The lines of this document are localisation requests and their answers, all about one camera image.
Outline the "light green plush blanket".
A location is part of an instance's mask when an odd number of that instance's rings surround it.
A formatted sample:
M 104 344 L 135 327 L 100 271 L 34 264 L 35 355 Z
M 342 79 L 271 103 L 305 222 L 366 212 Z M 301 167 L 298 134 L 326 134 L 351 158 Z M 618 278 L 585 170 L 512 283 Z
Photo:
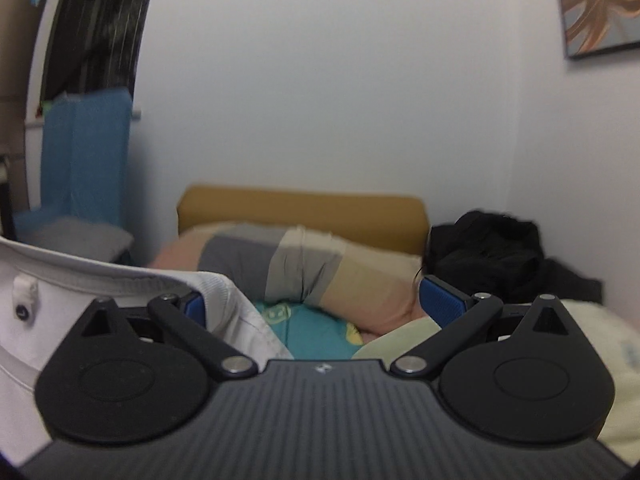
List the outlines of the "light green plush blanket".
M 570 312 L 611 373 L 615 400 L 599 440 L 629 465 L 639 461 L 640 385 L 639 332 L 614 312 L 592 302 L 564 300 Z M 419 318 L 367 342 L 356 360 L 375 360 L 390 366 L 394 359 L 439 331 L 430 318 Z

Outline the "framed gold leaf picture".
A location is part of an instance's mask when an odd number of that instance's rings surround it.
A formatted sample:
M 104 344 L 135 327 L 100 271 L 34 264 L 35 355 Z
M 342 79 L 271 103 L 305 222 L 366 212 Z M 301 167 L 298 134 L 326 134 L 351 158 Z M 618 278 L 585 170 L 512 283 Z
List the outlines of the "framed gold leaf picture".
M 565 55 L 572 60 L 639 45 L 639 0 L 559 0 Z

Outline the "blue towel on chair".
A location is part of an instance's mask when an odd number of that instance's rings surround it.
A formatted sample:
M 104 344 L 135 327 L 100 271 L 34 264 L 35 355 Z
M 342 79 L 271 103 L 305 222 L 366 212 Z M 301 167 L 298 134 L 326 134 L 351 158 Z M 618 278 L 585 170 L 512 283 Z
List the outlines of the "blue towel on chair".
M 126 88 L 56 99 L 44 116 L 40 207 L 14 216 L 19 238 L 62 217 L 124 225 L 132 99 Z

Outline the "brown cardboard box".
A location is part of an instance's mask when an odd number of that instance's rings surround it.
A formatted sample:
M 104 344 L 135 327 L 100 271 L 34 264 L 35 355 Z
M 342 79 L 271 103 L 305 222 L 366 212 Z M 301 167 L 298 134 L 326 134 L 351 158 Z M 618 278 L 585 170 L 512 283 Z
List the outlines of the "brown cardboard box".
M 35 43 L 47 0 L 1 0 L 2 99 L 24 98 Z

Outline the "striped beige grey pillow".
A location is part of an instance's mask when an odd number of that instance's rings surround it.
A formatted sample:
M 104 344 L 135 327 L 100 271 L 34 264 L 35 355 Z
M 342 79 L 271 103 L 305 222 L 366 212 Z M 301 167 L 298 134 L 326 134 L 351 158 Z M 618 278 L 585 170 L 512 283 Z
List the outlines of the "striped beige grey pillow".
M 219 273 L 249 300 L 318 308 L 382 336 L 423 318 L 421 261 L 303 226 L 222 222 L 187 230 L 152 268 Z

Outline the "mustard yellow headboard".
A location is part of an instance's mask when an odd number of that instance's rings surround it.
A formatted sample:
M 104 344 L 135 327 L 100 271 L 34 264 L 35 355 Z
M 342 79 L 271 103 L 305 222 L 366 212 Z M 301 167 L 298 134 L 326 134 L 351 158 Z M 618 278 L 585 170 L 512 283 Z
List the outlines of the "mustard yellow headboard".
M 177 205 L 180 234 L 206 224 L 304 226 L 361 245 L 422 255 L 430 220 L 413 196 L 320 193 L 196 184 Z

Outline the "white polo shirt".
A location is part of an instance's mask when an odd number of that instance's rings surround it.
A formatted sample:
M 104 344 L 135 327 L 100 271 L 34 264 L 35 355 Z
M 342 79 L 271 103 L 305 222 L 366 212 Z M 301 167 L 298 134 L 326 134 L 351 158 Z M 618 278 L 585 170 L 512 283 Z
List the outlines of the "white polo shirt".
M 204 300 L 205 328 L 259 366 L 291 353 L 230 278 L 217 273 L 120 266 L 1 242 L 1 453 L 21 465 L 50 441 L 36 408 L 36 380 L 93 299 L 143 307 L 174 292 Z

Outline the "black clothes pile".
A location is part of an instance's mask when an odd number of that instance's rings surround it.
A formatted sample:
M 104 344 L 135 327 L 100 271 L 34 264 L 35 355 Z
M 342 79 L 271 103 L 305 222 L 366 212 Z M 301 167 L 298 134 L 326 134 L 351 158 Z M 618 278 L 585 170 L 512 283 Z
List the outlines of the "black clothes pile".
M 544 253 L 538 226 L 508 214 L 471 210 L 454 223 L 433 226 L 422 273 L 471 296 L 488 292 L 506 304 L 542 294 L 602 304 L 604 285 Z

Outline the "teal patterned bed sheet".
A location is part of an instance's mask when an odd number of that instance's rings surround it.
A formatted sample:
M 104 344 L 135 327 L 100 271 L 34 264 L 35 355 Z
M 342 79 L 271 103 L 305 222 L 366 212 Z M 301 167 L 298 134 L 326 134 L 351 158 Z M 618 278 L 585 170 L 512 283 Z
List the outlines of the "teal patterned bed sheet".
M 264 304 L 256 309 L 296 360 L 349 360 L 363 345 L 358 328 L 306 304 Z

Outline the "grey seat cushion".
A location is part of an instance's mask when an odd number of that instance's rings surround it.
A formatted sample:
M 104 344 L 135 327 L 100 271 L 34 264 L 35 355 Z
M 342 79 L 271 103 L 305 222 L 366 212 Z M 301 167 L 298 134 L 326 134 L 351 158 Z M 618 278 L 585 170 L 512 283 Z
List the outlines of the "grey seat cushion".
M 58 217 L 38 228 L 19 232 L 18 239 L 52 252 L 102 262 L 115 262 L 134 244 L 132 234 L 119 226 L 75 217 Z

